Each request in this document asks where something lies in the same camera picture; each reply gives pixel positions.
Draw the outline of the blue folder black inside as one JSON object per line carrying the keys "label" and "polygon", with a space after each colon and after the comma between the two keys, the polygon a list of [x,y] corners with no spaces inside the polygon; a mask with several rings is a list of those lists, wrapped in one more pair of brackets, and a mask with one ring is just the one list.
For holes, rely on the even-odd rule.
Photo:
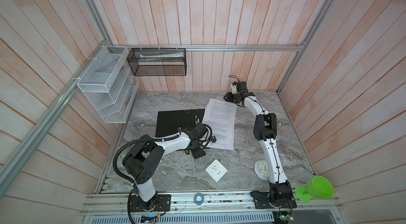
{"label": "blue folder black inside", "polygon": [[195,116],[200,122],[204,117],[205,109],[187,109],[174,111],[160,111],[156,123],[155,137],[164,137],[175,134],[178,128],[184,129],[195,124]]}

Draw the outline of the aluminium mounting rail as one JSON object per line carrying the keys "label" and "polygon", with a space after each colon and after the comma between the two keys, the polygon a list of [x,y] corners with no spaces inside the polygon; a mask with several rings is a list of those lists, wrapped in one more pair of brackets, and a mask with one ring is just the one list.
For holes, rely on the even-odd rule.
{"label": "aluminium mounting rail", "polygon": [[[170,210],[167,213],[209,213],[209,212],[251,212],[255,208],[250,191],[207,191],[203,193],[202,205],[194,203],[196,192],[171,192]],[[114,215],[127,212],[127,193],[90,194],[87,196],[80,211],[81,216]],[[301,202],[296,199],[300,210],[331,210],[343,209],[339,198],[311,199]]]}

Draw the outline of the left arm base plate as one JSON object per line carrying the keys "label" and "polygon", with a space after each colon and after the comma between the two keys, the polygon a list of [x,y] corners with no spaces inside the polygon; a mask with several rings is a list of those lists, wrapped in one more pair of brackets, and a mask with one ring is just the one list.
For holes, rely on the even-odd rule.
{"label": "left arm base plate", "polygon": [[128,199],[128,212],[151,212],[165,213],[170,211],[171,195],[156,194],[145,202],[139,195],[131,195]]}

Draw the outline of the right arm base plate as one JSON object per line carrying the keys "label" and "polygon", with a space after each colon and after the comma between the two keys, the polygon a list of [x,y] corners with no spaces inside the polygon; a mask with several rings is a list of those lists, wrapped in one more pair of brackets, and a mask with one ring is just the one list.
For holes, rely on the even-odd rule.
{"label": "right arm base plate", "polygon": [[273,195],[271,192],[252,191],[250,196],[253,198],[256,209],[297,208],[292,193]]}

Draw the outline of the green plastic funnel cup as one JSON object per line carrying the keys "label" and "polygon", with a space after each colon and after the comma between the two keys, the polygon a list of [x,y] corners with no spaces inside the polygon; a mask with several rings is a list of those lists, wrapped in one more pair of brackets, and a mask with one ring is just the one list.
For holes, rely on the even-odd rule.
{"label": "green plastic funnel cup", "polygon": [[302,202],[309,202],[312,198],[331,198],[334,193],[333,185],[323,176],[315,176],[305,186],[295,188],[295,195]]}

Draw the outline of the printed paper sheet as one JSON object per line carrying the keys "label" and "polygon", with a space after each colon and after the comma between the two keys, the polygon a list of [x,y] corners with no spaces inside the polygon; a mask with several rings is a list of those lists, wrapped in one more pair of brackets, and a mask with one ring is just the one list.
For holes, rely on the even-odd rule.
{"label": "printed paper sheet", "polygon": [[234,137],[237,106],[226,101],[210,99],[206,106],[203,123],[209,125],[213,134]]}
{"label": "printed paper sheet", "polygon": [[212,129],[213,136],[216,137],[216,142],[211,143],[209,147],[220,150],[234,150],[234,127],[230,124],[224,124],[214,121],[209,121],[208,125]]}

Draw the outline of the white oval alarm clock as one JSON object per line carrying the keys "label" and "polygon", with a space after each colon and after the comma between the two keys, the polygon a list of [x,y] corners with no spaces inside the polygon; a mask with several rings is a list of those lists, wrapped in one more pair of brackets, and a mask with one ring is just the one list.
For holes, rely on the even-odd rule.
{"label": "white oval alarm clock", "polygon": [[269,180],[269,170],[267,168],[267,162],[265,159],[261,159],[255,162],[254,171],[260,180],[263,181]]}

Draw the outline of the blue tape roll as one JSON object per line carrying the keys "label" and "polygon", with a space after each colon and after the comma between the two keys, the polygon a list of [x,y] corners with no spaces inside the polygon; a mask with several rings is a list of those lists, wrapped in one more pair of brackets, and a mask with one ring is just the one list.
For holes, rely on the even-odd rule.
{"label": "blue tape roll", "polygon": [[197,206],[201,206],[205,201],[204,195],[202,193],[196,193],[194,195],[193,201]]}

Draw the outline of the horizontal aluminium frame bar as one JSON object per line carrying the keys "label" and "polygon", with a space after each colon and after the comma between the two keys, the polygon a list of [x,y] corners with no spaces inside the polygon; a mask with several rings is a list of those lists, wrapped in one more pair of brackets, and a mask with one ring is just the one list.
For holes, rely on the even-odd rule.
{"label": "horizontal aluminium frame bar", "polygon": [[130,48],[183,48],[187,52],[299,52],[304,45],[298,44],[241,44],[241,45],[114,45],[114,47]]}

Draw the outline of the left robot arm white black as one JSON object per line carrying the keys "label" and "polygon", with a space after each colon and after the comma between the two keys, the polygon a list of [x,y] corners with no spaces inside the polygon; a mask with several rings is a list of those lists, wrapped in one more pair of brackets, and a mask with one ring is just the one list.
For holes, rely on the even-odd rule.
{"label": "left robot arm white black", "polygon": [[217,142],[210,126],[202,123],[178,128],[177,133],[164,137],[143,135],[122,146],[113,158],[115,173],[130,182],[128,209],[162,210],[161,200],[152,177],[161,159],[175,151],[185,151],[197,159],[206,155],[204,149]]}

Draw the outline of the white wall socket plate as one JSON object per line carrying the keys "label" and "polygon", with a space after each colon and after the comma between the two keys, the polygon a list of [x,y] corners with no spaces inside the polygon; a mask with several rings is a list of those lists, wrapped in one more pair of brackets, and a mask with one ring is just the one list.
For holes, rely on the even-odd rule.
{"label": "white wall socket plate", "polygon": [[215,182],[218,182],[228,170],[219,160],[215,159],[205,171]]}

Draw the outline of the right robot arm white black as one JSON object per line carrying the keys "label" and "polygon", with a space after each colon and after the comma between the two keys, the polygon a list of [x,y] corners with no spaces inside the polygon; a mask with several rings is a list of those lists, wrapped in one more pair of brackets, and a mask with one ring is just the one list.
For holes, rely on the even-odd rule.
{"label": "right robot arm white black", "polygon": [[258,102],[254,93],[249,92],[246,82],[233,82],[231,92],[224,96],[224,100],[239,107],[248,108],[255,117],[253,134],[259,141],[265,155],[265,167],[260,162],[255,164],[255,172],[264,176],[269,182],[269,193],[263,200],[264,208],[296,208],[294,192],[283,170],[277,150],[277,116],[268,112]]}

